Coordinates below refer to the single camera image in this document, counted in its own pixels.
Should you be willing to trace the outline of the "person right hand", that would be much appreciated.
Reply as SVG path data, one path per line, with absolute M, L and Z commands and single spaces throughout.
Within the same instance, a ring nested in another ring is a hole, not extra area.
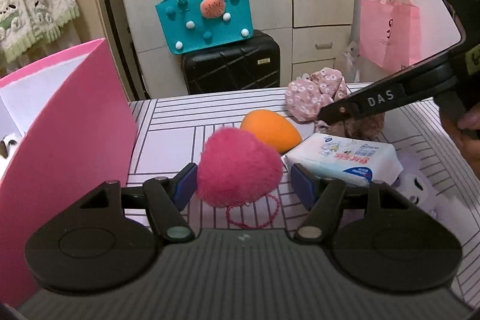
M 445 132 L 459 149 L 460 154 L 472 168 L 476 177 L 480 176 L 480 141 L 474 140 L 466 132 L 476 132 L 480 127 L 479 105 L 473 107 L 457 122 L 452 121 L 443 110 L 439 110 L 440 121 Z

